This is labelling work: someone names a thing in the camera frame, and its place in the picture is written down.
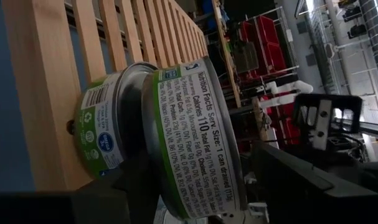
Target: recycling symbol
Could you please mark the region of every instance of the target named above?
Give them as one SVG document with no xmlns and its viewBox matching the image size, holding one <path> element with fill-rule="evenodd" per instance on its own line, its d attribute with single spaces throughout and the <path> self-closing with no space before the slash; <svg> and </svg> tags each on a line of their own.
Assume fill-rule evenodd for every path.
<svg viewBox="0 0 378 224">
<path fill-rule="evenodd" d="M 88 112 L 85 114 L 85 117 L 83 120 L 85 121 L 85 123 L 89 123 L 91 119 L 92 119 L 92 114 Z"/>
</svg>

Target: tin can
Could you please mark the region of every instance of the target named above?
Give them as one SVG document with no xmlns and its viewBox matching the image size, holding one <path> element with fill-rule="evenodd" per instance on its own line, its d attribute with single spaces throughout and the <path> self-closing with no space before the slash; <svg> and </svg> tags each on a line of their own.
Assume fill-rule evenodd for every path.
<svg viewBox="0 0 378 224">
<path fill-rule="evenodd" d="M 181 221 L 173 217 L 166 207 L 157 208 L 153 224 L 208 224 L 207 218 Z"/>
<path fill-rule="evenodd" d="M 232 123 L 208 57 L 147 76 L 142 114 L 147 150 L 174 217 L 246 209 Z"/>
<path fill-rule="evenodd" d="M 93 82 L 82 95 L 75 114 L 75 144 L 94 177 L 106 175 L 137 149 L 145 150 L 141 89 L 156 69 L 148 63 L 133 64 Z"/>
</svg>

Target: blue logo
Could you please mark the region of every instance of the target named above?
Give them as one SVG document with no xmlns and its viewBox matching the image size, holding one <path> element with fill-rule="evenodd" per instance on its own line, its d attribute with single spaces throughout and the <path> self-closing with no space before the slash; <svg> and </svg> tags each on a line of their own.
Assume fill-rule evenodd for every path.
<svg viewBox="0 0 378 224">
<path fill-rule="evenodd" d="M 176 70 L 166 70 L 165 73 L 164 73 L 163 80 L 167 80 L 167 79 L 175 78 L 175 77 L 177 77 Z"/>
<path fill-rule="evenodd" d="M 193 69 L 196 69 L 196 68 L 199 68 L 199 67 L 200 67 L 199 63 L 192 63 L 189 66 L 185 66 L 187 71 L 190 71 L 190 70 L 193 70 Z"/>
<path fill-rule="evenodd" d="M 103 152 L 111 152 L 114 148 L 113 138 L 108 133 L 101 133 L 97 139 L 97 144 Z"/>
</svg>

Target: wooden slat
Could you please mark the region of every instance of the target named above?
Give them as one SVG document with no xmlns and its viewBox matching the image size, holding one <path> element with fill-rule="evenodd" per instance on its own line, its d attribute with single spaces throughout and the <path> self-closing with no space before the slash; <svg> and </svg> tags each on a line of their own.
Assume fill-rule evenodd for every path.
<svg viewBox="0 0 378 224">
<path fill-rule="evenodd" d="M 205 37 L 203 32 L 201 33 L 201 43 L 204 46 L 204 50 L 205 50 L 206 55 L 208 55 L 207 41 L 206 41 L 206 37 Z"/>
<path fill-rule="evenodd" d="M 186 20 L 186 22 L 189 23 L 190 26 L 197 26 L 197 24 L 189 17 L 189 15 L 187 15 L 187 13 L 180 6 L 177 7 L 176 10 L 178 10 L 181 13 L 183 18 Z"/>
<path fill-rule="evenodd" d="M 115 10 L 114 0 L 99 0 L 100 14 L 104 25 L 108 54 L 114 71 L 127 67 L 120 25 Z"/>
<path fill-rule="evenodd" d="M 156 54 L 154 52 L 153 40 L 151 40 L 149 23 L 146 16 L 143 0 L 133 0 L 133 7 L 138 16 L 139 32 L 142 36 L 142 45 L 144 52 L 144 59 L 153 65 L 157 64 Z"/>
<path fill-rule="evenodd" d="M 191 51 L 192 60 L 196 60 L 198 58 L 197 58 L 197 54 L 196 54 L 196 50 L 195 50 L 195 46 L 194 46 L 194 42 L 193 42 L 193 36 L 191 35 L 191 27 L 189 25 L 189 22 L 187 22 L 186 20 L 184 21 L 184 23 L 185 23 L 185 26 L 186 26 L 187 37 L 188 37 L 188 40 L 189 40 L 189 49 Z"/>
<path fill-rule="evenodd" d="M 165 15 L 165 22 L 166 22 L 166 27 L 169 35 L 169 40 L 171 41 L 171 47 L 172 47 L 172 53 L 174 56 L 174 62 L 175 63 L 182 63 L 182 57 L 181 53 L 179 51 L 179 47 L 177 45 L 177 39 L 176 39 L 176 30 L 174 27 L 174 23 L 172 21 L 172 12 L 171 8 L 169 7 L 169 0 L 161 0 L 163 4 L 163 9 L 164 9 L 164 15 Z"/>
<path fill-rule="evenodd" d="M 125 28 L 125 38 L 128 44 L 129 55 L 133 62 L 142 62 L 143 55 L 141 53 L 138 31 L 136 30 L 135 18 L 133 17 L 132 4 L 130 0 L 119 0 L 122 15 L 122 23 Z"/>
<path fill-rule="evenodd" d="M 199 52 L 199 46 L 198 46 L 197 41 L 196 41 L 197 40 L 196 39 L 196 32 L 195 32 L 195 28 L 191 25 L 190 25 L 190 32 L 191 32 L 191 36 L 192 36 L 194 52 L 196 53 L 196 59 L 199 59 L 200 58 L 200 52 Z"/>
<path fill-rule="evenodd" d="M 181 23 L 179 19 L 179 15 L 176 11 L 176 8 L 179 7 L 175 1 L 171 1 L 170 3 L 171 12 L 172 12 L 172 21 L 175 28 L 176 38 L 177 38 L 177 46 L 179 47 L 179 51 L 182 57 L 183 62 L 189 62 L 189 57 L 187 56 L 186 46 L 185 46 L 185 40 L 184 34 L 181 28 Z"/>
<path fill-rule="evenodd" d="M 106 75 L 92 1 L 72 0 L 87 81 Z"/>
<path fill-rule="evenodd" d="M 187 58 L 191 62 L 191 61 L 194 60 L 194 56 L 193 56 L 192 49 L 190 47 L 190 38 L 189 38 L 189 34 L 187 33 L 187 28 L 186 28 L 187 24 L 186 24 L 186 21 L 184 20 L 182 14 L 181 14 L 181 12 L 176 10 L 176 13 L 177 13 L 177 16 L 179 17 L 179 23 L 181 24 L 183 41 L 184 41 L 184 48 L 185 48 L 186 53 L 187 53 Z"/>
<path fill-rule="evenodd" d="M 206 54 L 204 52 L 204 48 L 202 46 L 201 39 L 200 39 L 200 29 L 196 29 L 196 40 L 200 49 L 200 56 L 204 57 Z"/>
<path fill-rule="evenodd" d="M 176 64 L 176 62 L 174 59 L 174 54 L 172 52 L 171 40 L 169 40 L 168 28 L 166 26 L 166 21 L 165 21 L 166 19 L 165 19 L 164 10 L 163 10 L 163 3 L 161 2 L 161 0 L 154 0 L 154 6 L 157 13 L 158 24 L 161 30 L 161 37 L 163 38 L 164 50 L 166 53 L 168 65 L 173 66 Z"/>
<path fill-rule="evenodd" d="M 156 49 L 156 56 L 158 58 L 158 66 L 161 68 L 168 67 L 168 61 L 164 50 L 163 38 L 159 30 L 157 14 L 152 0 L 144 0 L 146 6 L 147 18 L 151 29 L 151 37 L 153 38 L 154 48 Z"/>
<path fill-rule="evenodd" d="M 80 86 L 64 1 L 1 2 L 36 190 L 75 190 L 91 178 L 66 132 Z"/>
<path fill-rule="evenodd" d="M 233 66 L 230 64 L 230 57 L 231 56 L 230 56 L 229 51 L 226 48 L 225 32 L 222 28 L 222 23 L 218 18 L 218 13 L 216 13 L 218 8 L 219 8 L 218 7 L 218 1 L 212 0 L 212 6 L 213 6 L 214 12 L 215 12 L 214 13 L 215 14 L 215 20 L 216 20 L 216 24 L 217 24 L 217 27 L 218 27 L 220 45 L 222 47 L 222 53 L 223 53 L 223 57 L 224 57 L 224 60 L 225 60 L 225 66 L 226 66 L 227 74 L 229 75 L 230 84 L 232 85 L 232 88 L 233 88 L 233 94 L 234 94 L 234 98 L 236 100 L 236 105 L 237 105 L 238 108 L 240 108 L 241 107 L 240 90 L 239 90 L 239 87 L 236 85 L 235 80 L 234 80 Z"/>
</svg>

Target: can label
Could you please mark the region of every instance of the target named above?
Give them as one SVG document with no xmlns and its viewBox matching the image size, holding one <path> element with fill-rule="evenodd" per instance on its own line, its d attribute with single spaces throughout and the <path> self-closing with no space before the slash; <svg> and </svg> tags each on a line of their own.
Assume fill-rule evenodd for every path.
<svg viewBox="0 0 378 224">
<path fill-rule="evenodd" d="M 205 61 L 160 70 L 153 85 L 160 147 L 179 216 L 239 210 L 227 136 Z"/>
<path fill-rule="evenodd" d="M 96 177 L 106 175 L 122 161 L 116 142 L 114 95 L 120 73 L 93 82 L 85 92 L 75 124 L 78 147 Z"/>
<path fill-rule="evenodd" d="M 165 207 L 157 208 L 156 214 L 154 216 L 153 224 L 164 224 L 164 217 L 167 212 Z"/>
</svg>

